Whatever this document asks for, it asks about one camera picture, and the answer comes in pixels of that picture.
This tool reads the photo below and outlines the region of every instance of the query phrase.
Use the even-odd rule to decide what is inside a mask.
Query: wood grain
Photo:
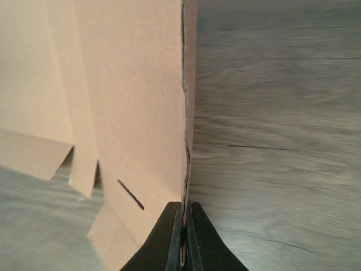
[[[361,268],[360,30],[359,1],[199,2],[190,199],[252,271]]]

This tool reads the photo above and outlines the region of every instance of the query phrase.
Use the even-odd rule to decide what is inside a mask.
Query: cardboard flap
[[[50,180],[73,145],[0,129],[0,165]]]

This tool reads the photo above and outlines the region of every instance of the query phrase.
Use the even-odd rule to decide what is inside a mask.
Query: black line
[[[144,205],[136,198],[136,196],[132,192],[130,192],[128,187],[126,187],[125,184],[119,179],[118,179],[118,183],[120,183],[120,185],[125,189],[125,191],[128,192],[128,194],[135,200],[138,206],[144,211]]]

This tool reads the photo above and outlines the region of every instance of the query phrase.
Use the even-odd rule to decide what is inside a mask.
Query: wooden floor
[[[70,164],[50,182],[0,167],[0,271],[101,271],[86,237],[103,192],[85,199],[68,185]]]
[[[199,0],[198,39],[190,198],[251,271],[361,270],[361,1]]]

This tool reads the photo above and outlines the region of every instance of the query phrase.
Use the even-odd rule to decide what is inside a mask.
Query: cardboard
[[[0,1],[0,163],[48,180],[72,148],[47,11]]]
[[[90,196],[94,186],[98,151],[77,18],[72,0],[46,0],[45,5],[72,128],[74,156],[69,182],[75,189]]]
[[[49,180],[74,147],[71,184],[90,196],[98,153],[71,11],[71,1],[0,2],[0,164]]]
[[[107,200],[90,236],[107,270],[118,270],[167,202],[182,200],[196,2],[74,0],[74,8]]]
[[[168,202],[186,202],[196,0],[0,1],[0,164],[50,179],[74,147],[71,184],[106,204],[89,234],[119,270]]]

